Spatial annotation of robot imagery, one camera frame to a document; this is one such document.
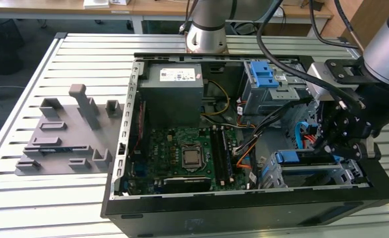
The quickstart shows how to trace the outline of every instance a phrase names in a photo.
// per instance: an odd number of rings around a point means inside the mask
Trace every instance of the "green motherboard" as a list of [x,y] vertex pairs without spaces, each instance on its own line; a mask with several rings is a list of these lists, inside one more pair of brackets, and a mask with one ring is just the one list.
[[[245,188],[245,174],[241,169],[232,171],[232,182],[222,185],[216,181],[209,130],[209,128],[173,128],[150,131],[148,161],[144,166],[136,165],[136,170],[146,171],[136,179],[140,194],[161,193],[156,189],[161,179],[174,177],[210,178],[209,191]],[[224,130],[224,134],[230,151],[237,146],[236,131],[233,128],[228,128]]]

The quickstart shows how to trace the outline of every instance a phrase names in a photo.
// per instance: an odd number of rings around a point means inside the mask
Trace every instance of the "power supply label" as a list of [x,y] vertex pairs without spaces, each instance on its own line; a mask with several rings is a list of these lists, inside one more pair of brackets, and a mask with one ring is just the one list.
[[193,68],[164,68],[160,72],[160,81],[196,81]]

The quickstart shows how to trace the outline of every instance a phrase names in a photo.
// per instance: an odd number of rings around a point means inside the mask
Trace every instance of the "slotted metal platform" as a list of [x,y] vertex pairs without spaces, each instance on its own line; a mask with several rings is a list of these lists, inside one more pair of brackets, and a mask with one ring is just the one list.
[[[264,40],[273,54],[310,55],[316,61],[352,58],[344,49],[314,39]],[[233,54],[260,54],[254,37],[229,36],[228,48]],[[68,87],[82,83],[97,104],[106,100],[124,103],[133,53],[184,51],[184,38],[174,35],[68,34],[65,39],[53,40],[0,131],[0,238],[125,237],[109,220],[100,218],[106,174],[18,177],[13,174],[14,164],[41,116],[37,107],[44,97],[54,96],[61,104],[76,104]],[[377,142],[389,175],[389,125]],[[389,205],[366,209],[325,227],[209,236],[389,237]]]

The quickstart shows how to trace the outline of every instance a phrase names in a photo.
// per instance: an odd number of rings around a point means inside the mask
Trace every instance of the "ram slot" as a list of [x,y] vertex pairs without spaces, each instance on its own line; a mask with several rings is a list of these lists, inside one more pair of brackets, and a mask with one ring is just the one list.
[[225,136],[222,130],[216,127],[209,130],[209,135],[216,184],[224,186],[226,183],[229,183],[230,177],[228,169],[229,154],[225,143]]

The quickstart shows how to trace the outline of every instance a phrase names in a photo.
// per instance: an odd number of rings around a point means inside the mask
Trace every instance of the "motherboard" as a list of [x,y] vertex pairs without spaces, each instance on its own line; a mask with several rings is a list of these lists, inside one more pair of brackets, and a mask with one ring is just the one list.
[[233,128],[153,129],[148,159],[134,164],[137,193],[245,189],[245,174],[232,165],[237,144]]

